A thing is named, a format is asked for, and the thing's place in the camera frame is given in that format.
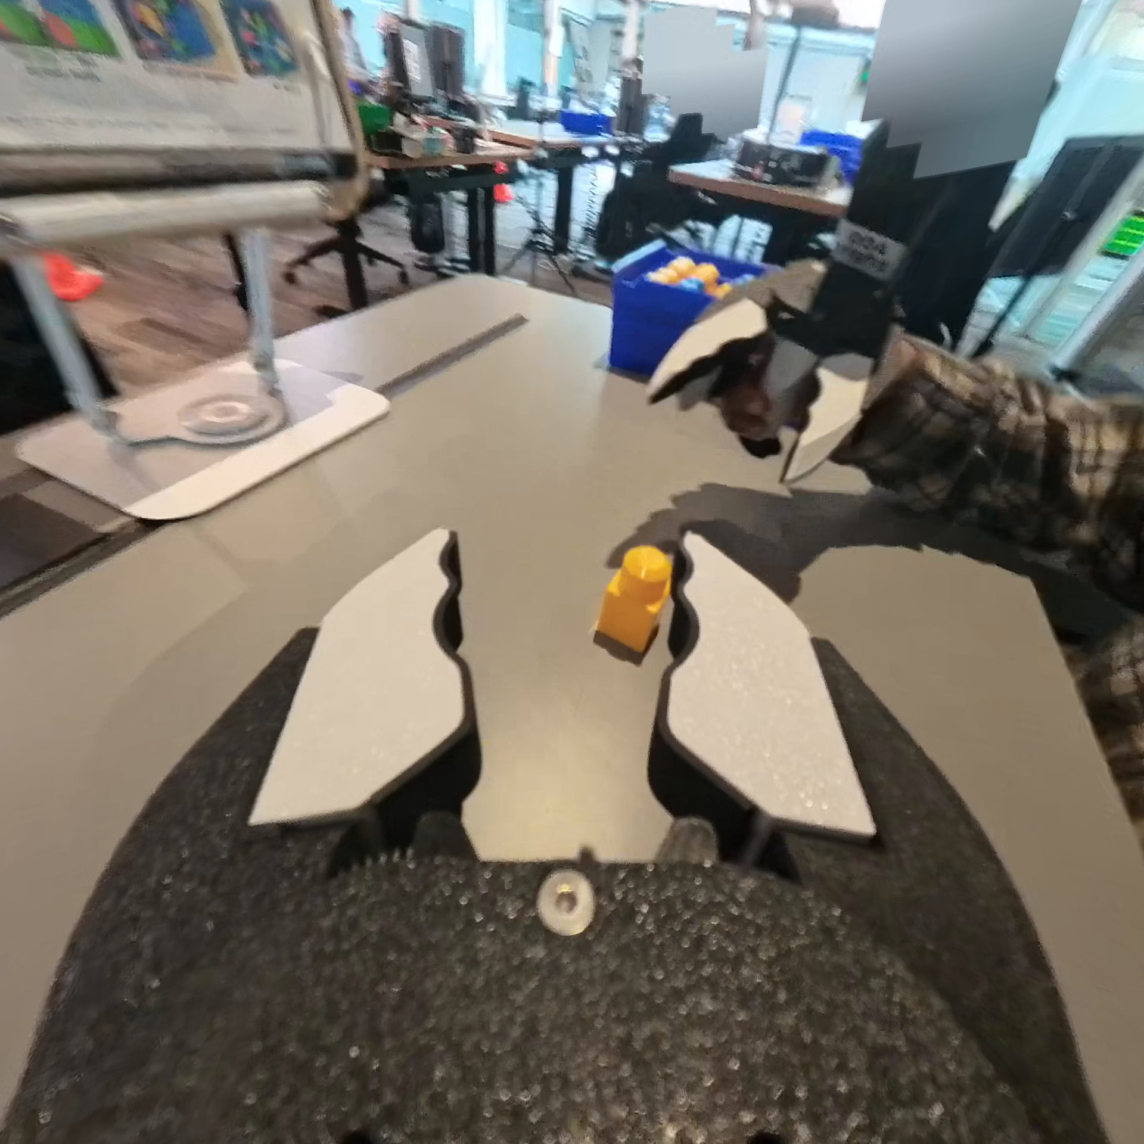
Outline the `black box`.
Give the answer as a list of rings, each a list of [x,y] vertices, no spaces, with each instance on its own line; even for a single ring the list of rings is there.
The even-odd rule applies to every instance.
[[[817,190],[836,182],[840,161],[821,145],[772,141],[755,128],[741,134],[731,172],[756,184]]]

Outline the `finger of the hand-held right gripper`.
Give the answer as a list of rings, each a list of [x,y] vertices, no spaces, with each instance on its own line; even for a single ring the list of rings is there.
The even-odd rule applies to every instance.
[[[827,355],[813,367],[813,394],[784,460],[782,482],[807,478],[848,437],[862,418],[873,369],[875,359],[865,355]]]
[[[648,404],[679,394],[694,379],[720,377],[731,363],[743,363],[766,346],[770,318],[766,307],[741,297],[712,316],[688,324],[653,367],[646,384]]]

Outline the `black tripod stand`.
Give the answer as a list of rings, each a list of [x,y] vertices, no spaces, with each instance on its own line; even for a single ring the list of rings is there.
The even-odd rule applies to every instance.
[[[570,270],[562,264],[562,254],[556,250],[556,235],[552,225],[542,215],[542,190],[544,176],[535,174],[527,182],[523,207],[529,215],[529,227],[521,244],[511,252],[507,262],[502,266],[502,276],[511,276],[519,262],[529,262],[529,283],[535,283],[535,274],[541,264],[550,268],[556,279],[564,285],[564,291],[572,297],[579,297],[579,291],[570,276]]]

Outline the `person's right forearm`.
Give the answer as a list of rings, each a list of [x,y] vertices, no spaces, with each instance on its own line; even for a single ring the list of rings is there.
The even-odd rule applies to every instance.
[[[1085,398],[897,334],[832,460],[1142,610],[1140,398]]]

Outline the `wooden desk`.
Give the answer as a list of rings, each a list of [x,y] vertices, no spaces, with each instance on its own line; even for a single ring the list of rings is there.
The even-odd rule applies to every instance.
[[[541,137],[531,145],[480,141],[472,151],[404,153],[367,149],[363,161],[404,184],[410,200],[463,192],[467,209],[467,266],[472,274],[498,274],[494,188],[511,184],[525,165],[576,165],[581,147],[574,139]]]
[[[727,159],[671,165],[667,180],[704,194],[729,215],[768,223],[764,264],[786,264],[797,258],[815,235],[836,227],[850,205],[846,184],[830,188],[764,184],[737,176]]]

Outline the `pile of yellow and blue blocks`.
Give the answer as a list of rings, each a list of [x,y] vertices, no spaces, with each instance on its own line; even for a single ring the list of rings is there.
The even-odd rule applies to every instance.
[[[751,276],[727,276],[714,262],[694,262],[679,254],[665,264],[646,272],[642,279],[657,287],[702,293],[706,297],[723,297],[731,287],[747,281]]]

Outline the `person's plaid shirt torso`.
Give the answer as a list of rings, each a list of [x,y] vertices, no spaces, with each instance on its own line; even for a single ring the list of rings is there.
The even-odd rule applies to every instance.
[[[1066,647],[1066,663],[1142,842],[1142,616],[1095,641]]]

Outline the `white stand with base plate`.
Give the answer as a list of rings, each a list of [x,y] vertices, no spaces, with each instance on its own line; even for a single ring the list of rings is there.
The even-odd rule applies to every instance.
[[[138,521],[198,517],[379,421],[391,402],[354,381],[276,357],[268,231],[237,237],[249,351],[107,404],[39,258],[13,260],[72,414],[23,433],[17,458]]]

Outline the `black office chair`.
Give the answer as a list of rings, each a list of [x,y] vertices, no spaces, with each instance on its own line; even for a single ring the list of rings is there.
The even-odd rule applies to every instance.
[[[307,244],[301,254],[284,264],[282,279],[290,285],[297,283],[297,272],[325,254],[334,252],[342,264],[342,277],[346,285],[348,307],[321,305],[317,312],[325,318],[334,318],[350,311],[360,311],[369,305],[367,285],[363,277],[365,264],[385,264],[397,270],[400,285],[410,285],[408,268],[402,260],[373,248],[363,241],[362,227],[356,215],[332,223],[332,235]]]

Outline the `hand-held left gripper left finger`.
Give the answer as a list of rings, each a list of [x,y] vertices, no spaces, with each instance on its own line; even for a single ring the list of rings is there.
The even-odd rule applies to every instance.
[[[249,811],[249,826],[344,826],[406,849],[430,814],[461,816],[480,735],[461,655],[459,536],[432,528],[323,616]]]

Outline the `picture instruction board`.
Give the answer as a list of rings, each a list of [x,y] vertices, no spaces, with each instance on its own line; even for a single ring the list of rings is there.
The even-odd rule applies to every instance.
[[[363,132],[332,1],[2,1],[2,256],[338,221]]]

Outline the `black computer monitor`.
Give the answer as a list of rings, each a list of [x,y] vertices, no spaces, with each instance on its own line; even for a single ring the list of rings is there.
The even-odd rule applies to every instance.
[[[465,85],[465,34],[449,23],[426,28],[426,50],[432,65],[434,91],[445,98],[461,98]]]
[[[434,79],[422,25],[393,21],[387,25],[383,40],[391,79],[412,97],[432,97]]]

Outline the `blue plastic bin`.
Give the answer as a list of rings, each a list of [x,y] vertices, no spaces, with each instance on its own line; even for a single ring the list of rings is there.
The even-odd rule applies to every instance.
[[[675,260],[712,264],[716,285],[735,285],[776,272],[778,264],[743,262],[675,241],[655,239],[612,262],[612,324],[609,365],[648,377],[690,322],[716,303],[706,285],[686,287],[661,281],[661,270]]]

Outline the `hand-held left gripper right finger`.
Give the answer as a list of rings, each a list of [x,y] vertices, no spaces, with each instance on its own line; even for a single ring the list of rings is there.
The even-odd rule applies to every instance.
[[[758,863],[778,834],[867,846],[877,826],[811,634],[790,604],[698,530],[673,562],[669,663],[649,733],[649,789]]]

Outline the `yellow single-stud block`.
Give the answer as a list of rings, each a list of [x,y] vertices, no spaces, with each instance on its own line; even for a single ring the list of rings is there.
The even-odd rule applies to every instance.
[[[673,562],[657,546],[622,554],[597,610],[595,635],[616,649],[644,655],[671,595]]]

